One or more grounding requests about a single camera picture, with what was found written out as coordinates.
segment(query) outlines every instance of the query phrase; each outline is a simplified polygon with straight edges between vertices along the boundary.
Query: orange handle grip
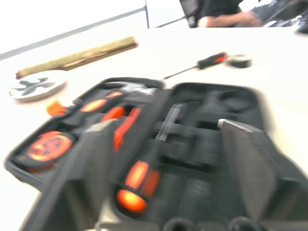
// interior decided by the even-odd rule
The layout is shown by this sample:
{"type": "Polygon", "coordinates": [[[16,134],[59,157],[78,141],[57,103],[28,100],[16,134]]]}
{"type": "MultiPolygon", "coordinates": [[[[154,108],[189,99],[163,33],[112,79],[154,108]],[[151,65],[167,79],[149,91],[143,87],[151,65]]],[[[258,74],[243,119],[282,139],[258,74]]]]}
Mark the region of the orange handle grip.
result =
{"type": "Polygon", "coordinates": [[[147,207],[147,202],[139,195],[152,197],[159,179],[158,171],[149,169],[146,162],[138,161],[130,170],[125,182],[129,189],[121,189],[117,193],[118,202],[130,212],[142,213],[147,207]]]}
{"type": "Polygon", "coordinates": [[[200,60],[197,62],[197,65],[199,67],[199,69],[205,69],[209,66],[213,66],[213,65],[216,65],[216,64],[219,64],[223,61],[226,60],[226,58],[228,57],[227,53],[226,52],[221,52],[221,53],[218,53],[218,54],[214,54],[206,59],[203,59],[203,60],[200,60]]]}
{"type": "Polygon", "coordinates": [[[124,107],[114,107],[101,119],[101,122],[109,120],[109,119],[118,119],[124,115],[125,115],[124,107]]]}
{"type": "MultiPolygon", "coordinates": [[[[116,92],[112,92],[109,95],[107,95],[106,98],[110,99],[110,98],[113,98],[113,97],[116,97],[116,96],[120,96],[120,95],[123,95],[123,93],[116,91],[116,92]]],[[[84,105],[80,109],[80,111],[81,112],[92,112],[92,111],[95,111],[95,110],[99,109],[100,107],[102,107],[106,102],[107,102],[106,99],[94,100],[94,101],[84,105]]]]}
{"type": "Polygon", "coordinates": [[[128,116],[128,118],[124,121],[124,123],[115,131],[115,143],[114,148],[116,151],[119,151],[120,146],[123,142],[123,137],[127,133],[127,131],[134,124],[136,119],[141,113],[140,108],[133,108],[128,116]]]}

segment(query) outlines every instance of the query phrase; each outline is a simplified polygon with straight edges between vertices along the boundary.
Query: screwdriver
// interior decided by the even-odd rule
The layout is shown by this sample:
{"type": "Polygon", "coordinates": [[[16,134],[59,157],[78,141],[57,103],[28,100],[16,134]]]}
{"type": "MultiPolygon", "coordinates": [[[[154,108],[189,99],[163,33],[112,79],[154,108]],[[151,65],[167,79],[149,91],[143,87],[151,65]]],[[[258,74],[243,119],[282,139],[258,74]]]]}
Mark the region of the screwdriver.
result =
{"type": "Polygon", "coordinates": [[[121,206],[133,213],[142,213],[147,207],[147,198],[151,198],[156,190],[160,173],[155,169],[161,156],[161,146],[166,141],[172,124],[176,121],[182,105],[171,107],[155,140],[148,150],[130,169],[123,189],[117,193],[121,206]]]}
{"type": "Polygon", "coordinates": [[[163,79],[169,79],[169,78],[171,78],[173,76],[179,75],[181,73],[184,73],[186,71],[189,71],[189,70],[192,70],[192,69],[195,69],[195,68],[198,68],[199,70],[206,69],[207,67],[214,66],[214,65],[222,63],[223,61],[225,61],[227,59],[227,57],[228,56],[227,56],[226,52],[221,52],[221,53],[218,53],[218,54],[214,54],[212,56],[207,57],[206,59],[199,60],[197,62],[196,66],[193,66],[193,67],[190,67],[190,68],[188,68],[186,70],[183,70],[183,71],[180,71],[178,73],[172,74],[172,75],[167,76],[167,77],[165,77],[163,79]]]}

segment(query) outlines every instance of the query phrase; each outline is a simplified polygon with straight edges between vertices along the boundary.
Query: black shirt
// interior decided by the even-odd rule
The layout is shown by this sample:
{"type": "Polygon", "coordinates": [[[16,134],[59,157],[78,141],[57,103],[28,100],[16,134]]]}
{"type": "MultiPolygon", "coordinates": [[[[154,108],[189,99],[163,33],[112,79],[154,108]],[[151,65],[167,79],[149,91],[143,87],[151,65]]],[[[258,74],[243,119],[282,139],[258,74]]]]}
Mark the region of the black shirt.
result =
{"type": "Polygon", "coordinates": [[[199,0],[200,15],[218,17],[222,14],[231,15],[238,13],[239,4],[243,0],[199,0]]]}

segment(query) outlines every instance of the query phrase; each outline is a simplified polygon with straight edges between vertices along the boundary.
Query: screwdriver shaft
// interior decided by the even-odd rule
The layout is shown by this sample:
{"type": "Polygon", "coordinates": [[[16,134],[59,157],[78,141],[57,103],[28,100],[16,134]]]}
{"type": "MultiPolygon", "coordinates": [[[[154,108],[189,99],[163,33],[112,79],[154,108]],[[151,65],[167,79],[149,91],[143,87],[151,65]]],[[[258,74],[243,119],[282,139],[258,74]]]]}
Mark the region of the screwdriver shaft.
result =
{"type": "Polygon", "coordinates": [[[171,77],[173,77],[173,76],[176,76],[176,75],[182,74],[182,73],[184,73],[184,72],[186,72],[186,71],[195,69],[196,67],[198,67],[198,66],[196,65],[196,66],[190,67],[190,68],[188,68],[188,69],[186,69],[186,70],[183,70],[183,71],[180,71],[180,72],[178,72],[178,73],[172,74],[172,75],[167,76],[167,77],[165,77],[165,78],[163,78],[163,79],[169,79],[169,78],[171,78],[171,77]]]}

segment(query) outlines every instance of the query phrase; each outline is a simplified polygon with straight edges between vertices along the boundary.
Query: wooden stick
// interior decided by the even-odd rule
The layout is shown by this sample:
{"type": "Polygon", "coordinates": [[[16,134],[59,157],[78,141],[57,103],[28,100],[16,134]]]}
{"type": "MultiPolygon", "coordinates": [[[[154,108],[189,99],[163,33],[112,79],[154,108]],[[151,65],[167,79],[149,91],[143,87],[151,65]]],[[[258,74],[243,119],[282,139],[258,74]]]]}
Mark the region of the wooden stick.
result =
{"type": "Polygon", "coordinates": [[[41,63],[19,70],[16,73],[16,79],[21,79],[25,76],[41,71],[70,70],[77,66],[81,66],[123,51],[127,51],[135,47],[138,47],[138,43],[134,37],[123,38],[86,51],[70,54],[55,60],[48,61],[46,63],[41,63]]]}

